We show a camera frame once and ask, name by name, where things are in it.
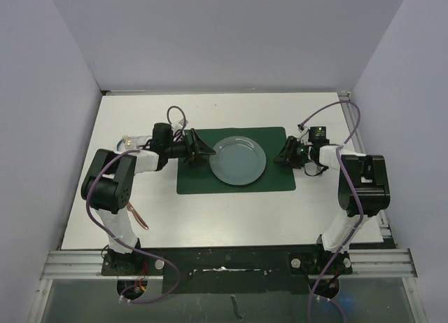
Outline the teal round plate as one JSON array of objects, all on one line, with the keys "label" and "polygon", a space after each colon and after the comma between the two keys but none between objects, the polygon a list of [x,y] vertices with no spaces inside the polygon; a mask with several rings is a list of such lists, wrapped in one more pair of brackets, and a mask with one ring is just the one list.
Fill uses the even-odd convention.
[{"label": "teal round plate", "polygon": [[220,140],[209,157],[213,174],[223,183],[246,186],[259,179],[267,166],[263,148],[248,137],[233,136]]}]

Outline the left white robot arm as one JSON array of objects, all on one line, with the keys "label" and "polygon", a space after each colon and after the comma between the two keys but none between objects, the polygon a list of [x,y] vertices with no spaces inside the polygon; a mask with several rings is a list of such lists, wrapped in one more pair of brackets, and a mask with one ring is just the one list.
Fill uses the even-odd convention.
[{"label": "left white robot arm", "polygon": [[196,165],[216,152],[195,129],[184,132],[168,123],[156,123],[150,136],[131,141],[120,153],[96,151],[81,186],[87,215],[108,235],[106,262],[133,275],[143,264],[141,243],[132,229],[129,204],[134,176],[159,172],[170,159]]}]

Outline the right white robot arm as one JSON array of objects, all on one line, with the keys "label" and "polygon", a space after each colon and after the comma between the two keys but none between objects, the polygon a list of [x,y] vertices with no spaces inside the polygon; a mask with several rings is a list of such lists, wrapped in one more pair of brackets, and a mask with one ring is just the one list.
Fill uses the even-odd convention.
[{"label": "right white robot arm", "polygon": [[346,252],[366,221],[389,207],[391,192],[385,158],[347,150],[331,144],[323,126],[311,127],[306,142],[289,136],[274,163],[293,169],[315,164],[321,175],[339,172],[337,200],[340,211],[328,229],[320,235],[323,249],[314,252],[311,263],[320,273],[328,273],[337,264],[335,253]]}]

